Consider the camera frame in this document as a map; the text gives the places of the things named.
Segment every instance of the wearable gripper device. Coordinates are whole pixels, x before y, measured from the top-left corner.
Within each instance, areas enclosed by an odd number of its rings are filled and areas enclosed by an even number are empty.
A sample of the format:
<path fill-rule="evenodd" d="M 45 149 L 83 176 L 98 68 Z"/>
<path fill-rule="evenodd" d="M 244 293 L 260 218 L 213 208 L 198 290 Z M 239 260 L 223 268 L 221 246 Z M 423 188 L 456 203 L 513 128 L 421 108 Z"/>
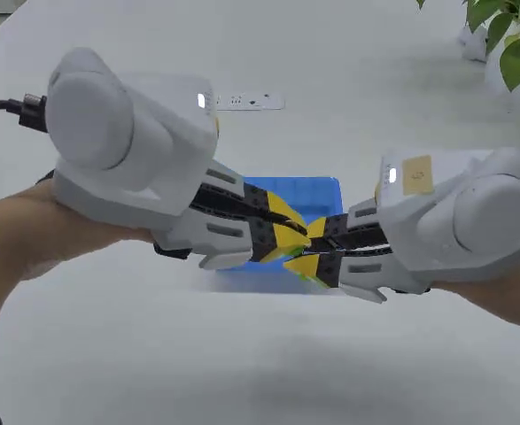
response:
<path fill-rule="evenodd" d="M 206 269 L 287 256 L 293 273 L 375 302 L 382 287 L 421 294 L 520 263 L 515 149 L 387 153 L 372 198 L 307 225 L 213 159 L 219 122 L 206 80 L 119 79 L 77 49 L 54 71 L 47 99 L 57 200 L 92 220 L 150 229 L 159 254 L 200 254 Z"/>

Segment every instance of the blue box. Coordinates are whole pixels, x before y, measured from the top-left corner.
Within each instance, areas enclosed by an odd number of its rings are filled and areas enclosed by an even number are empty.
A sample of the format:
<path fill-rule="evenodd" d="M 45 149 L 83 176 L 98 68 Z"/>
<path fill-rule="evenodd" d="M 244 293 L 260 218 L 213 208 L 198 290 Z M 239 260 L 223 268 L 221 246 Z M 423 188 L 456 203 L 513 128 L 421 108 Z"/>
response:
<path fill-rule="evenodd" d="M 245 177 L 245 182 L 270 190 L 303 216 L 307 224 L 319 217 L 342 213 L 340 184 L 333 177 Z M 266 264 L 246 263 L 228 271 L 283 272 L 279 259 Z"/>

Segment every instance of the white table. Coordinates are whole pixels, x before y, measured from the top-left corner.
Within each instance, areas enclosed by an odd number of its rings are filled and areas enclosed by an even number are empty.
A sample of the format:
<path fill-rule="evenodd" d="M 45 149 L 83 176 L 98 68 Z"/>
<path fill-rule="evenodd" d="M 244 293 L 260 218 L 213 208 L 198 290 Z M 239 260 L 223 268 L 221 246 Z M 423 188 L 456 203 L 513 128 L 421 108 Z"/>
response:
<path fill-rule="evenodd" d="M 412 0 L 30 0 L 0 27 L 0 98 L 42 94 L 77 45 L 118 72 L 282 91 L 284 111 L 222 114 L 217 158 L 336 176 L 349 205 L 388 147 L 520 146 L 482 66 L 460 59 L 462 22 L 457 1 L 420 15 Z M 0 197 L 54 159 L 0 114 Z M 219 285 L 141 243 L 21 285 L 0 319 L 5 423 L 520 424 L 520 328 L 456 296 L 373 305 Z"/>

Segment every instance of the yellow label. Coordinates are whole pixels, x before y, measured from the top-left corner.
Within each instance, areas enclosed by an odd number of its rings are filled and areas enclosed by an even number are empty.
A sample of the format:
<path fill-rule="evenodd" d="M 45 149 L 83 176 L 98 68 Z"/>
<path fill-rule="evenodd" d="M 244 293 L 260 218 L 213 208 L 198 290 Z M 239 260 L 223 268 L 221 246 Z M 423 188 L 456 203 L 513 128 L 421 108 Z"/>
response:
<path fill-rule="evenodd" d="M 403 195 L 422 195 L 433 192 L 431 155 L 406 159 L 403 168 Z"/>

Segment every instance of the white outlet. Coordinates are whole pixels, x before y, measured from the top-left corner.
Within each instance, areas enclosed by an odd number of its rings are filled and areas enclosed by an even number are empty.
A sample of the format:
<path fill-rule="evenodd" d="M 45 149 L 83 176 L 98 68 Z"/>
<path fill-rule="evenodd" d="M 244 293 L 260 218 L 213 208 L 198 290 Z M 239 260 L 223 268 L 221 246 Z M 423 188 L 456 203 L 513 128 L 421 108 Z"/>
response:
<path fill-rule="evenodd" d="M 283 96 L 269 91 L 221 93 L 216 101 L 218 111 L 263 111 L 284 107 Z"/>

